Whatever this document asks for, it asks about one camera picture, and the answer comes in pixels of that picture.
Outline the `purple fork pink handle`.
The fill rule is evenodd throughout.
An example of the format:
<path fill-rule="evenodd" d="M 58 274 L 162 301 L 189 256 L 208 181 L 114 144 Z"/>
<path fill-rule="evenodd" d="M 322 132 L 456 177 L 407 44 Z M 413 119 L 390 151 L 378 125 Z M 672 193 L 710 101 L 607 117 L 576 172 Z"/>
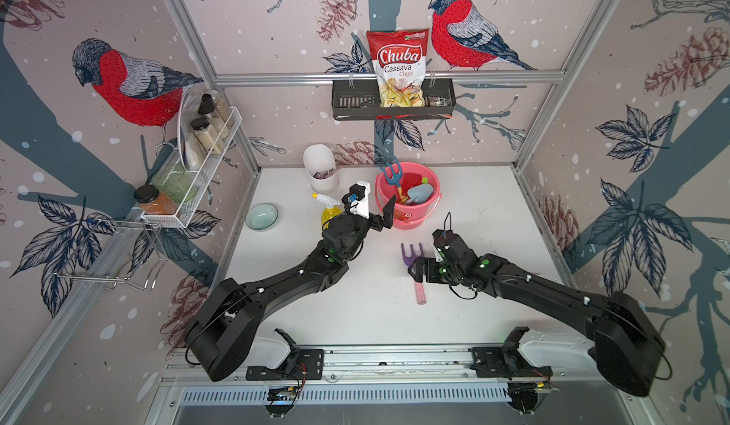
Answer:
<path fill-rule="evenodd" d="M 405 244 L 401 244 L 400 249 L 403 263 L 405 263 L 406 267 L 410 267 L 417 259 L 424 256 L 422 244 L 418 244 L 417 249 L 410 244 L 410 252 L 407 252 Z M 427 303 L 427 298 L 422 282 L 414 282 L 414 291 L 416 292 L 416 302 L 419 305 L 425 305 Z"/>

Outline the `light blue trowel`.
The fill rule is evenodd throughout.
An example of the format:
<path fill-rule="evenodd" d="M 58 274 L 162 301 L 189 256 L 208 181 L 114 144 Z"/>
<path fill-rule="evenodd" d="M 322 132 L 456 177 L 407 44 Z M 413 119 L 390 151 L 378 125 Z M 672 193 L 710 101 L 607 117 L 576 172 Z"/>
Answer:
<path fill-rule="evenodd" d="M 412 186 L 407 191 L 408 205 L 425 204 L 433 194 L 433 186 L 427 177 L 421 177 L 417 185 Z"/>

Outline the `pink plastic bucket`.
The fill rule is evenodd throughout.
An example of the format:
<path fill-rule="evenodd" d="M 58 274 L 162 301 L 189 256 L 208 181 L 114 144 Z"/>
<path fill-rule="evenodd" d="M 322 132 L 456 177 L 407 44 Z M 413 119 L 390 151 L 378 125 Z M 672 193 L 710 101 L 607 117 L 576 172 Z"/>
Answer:
<path fill-rule="evenodd" d="M 395 221 L 394 228 L 409 230 L 415 229 L 419 225 L 423 224 L 427 218 L 429 218 L 436 210 L 440 199 L 442 197 L 441 183 L 435 172 L 422 164 L 405 162 L 400 163 L 403 172 L 414 172 L 420 174 L 422 177 L 427 177 L 433 186 L 433 194 L 431 198 L 421 205 L 401 205 L 397 201 L 395 203 Z M 393 197 L 397 197 L 397 191 L 395 187 L 390 186 L 386 183 L 386 180 L 380 172 L 376 176 L 375 180 L 375 191 L 376 204 L 379 209 L 384 208 L 388 201 Z"/>

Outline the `blue fork yellow handle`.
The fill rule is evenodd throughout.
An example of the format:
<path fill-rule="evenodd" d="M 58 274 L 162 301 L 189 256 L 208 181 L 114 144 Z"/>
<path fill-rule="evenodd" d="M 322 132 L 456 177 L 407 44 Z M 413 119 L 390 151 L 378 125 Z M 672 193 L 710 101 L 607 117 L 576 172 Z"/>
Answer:
<path fill-rule="evenodd" d="M 404 172 L 402 170 L 401 164 L 399 163 L 399 160 L 394 157 L 391 164 L 388 164 L 387 166 L 381 168 L 381 172 L 386 180 L 386 183 L 390 186 L 395 187 L 395 190 L 397 191 L 397 197 L 399 198 L 399 200 L 401 200 L 403 198 L 401 181 Z"/>

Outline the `yellow spray bottle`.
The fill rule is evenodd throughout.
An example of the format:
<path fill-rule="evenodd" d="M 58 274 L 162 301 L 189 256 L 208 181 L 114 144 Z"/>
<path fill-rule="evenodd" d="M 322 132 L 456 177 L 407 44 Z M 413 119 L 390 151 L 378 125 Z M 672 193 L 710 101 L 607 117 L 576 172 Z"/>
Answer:
<path fill-rule="evenodd" d="M 343 209 L 341 207 L 341 202 L 338 202 L 334 198 L 322 193 L 313 193 L 312 197 L 325 205 L 325 210 L 323 210 L 321 214 L 321 225 L 322 229 L 326 229 L 330 220 L 342 214 Z"/>

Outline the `red spade wooden handle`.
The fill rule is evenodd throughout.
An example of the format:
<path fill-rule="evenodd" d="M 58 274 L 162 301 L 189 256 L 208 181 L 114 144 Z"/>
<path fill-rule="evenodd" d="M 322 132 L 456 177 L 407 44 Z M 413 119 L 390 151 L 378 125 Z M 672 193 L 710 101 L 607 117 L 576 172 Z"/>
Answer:
<path fill-rule="evenodd" d="M 400 187 L 397 189 L 399 196 L 399 204 L 406 205 L 409 200 L 408 191 L 412 187 L 422 184 L 422 176 L 414 172 L 405 172 L 400 181 Z"/>

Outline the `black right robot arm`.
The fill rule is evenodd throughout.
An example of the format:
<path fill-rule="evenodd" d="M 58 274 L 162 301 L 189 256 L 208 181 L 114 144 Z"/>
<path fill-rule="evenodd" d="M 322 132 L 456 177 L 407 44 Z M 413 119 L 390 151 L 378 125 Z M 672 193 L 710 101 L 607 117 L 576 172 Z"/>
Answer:
<path fill-rule="evenodd" d="M 419 257 L 409 266 L 416 282 L 465 286 L 550 316 L 594 343 L 589 354 L 606 381 L 631 396 L 649 395 L 665 341 L 633 297 L 572 289 L 497 255 L 478 256 L 451 230 L 437 229 L 433 246 L 438 258 Z"/>

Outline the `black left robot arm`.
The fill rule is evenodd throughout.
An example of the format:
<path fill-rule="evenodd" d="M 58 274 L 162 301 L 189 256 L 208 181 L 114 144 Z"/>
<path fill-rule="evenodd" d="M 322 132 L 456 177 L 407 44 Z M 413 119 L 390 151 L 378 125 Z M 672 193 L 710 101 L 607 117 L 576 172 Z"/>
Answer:
<path fill-rule="evenodd" d="M 323 292 L 348 271 L 370 230 L 393 227 L 397 198 L 382 214 L 355 214 L 363 202 L 349 204 L 323 229 L 322 239 L 298 265 L 275 276 L 238 284 L 228 278 L 209 293 L 192 319 L 184 341 L 211 381 L 222 381 L 248 357 L 260 324 L 269 315 L 303 297 Z"/>

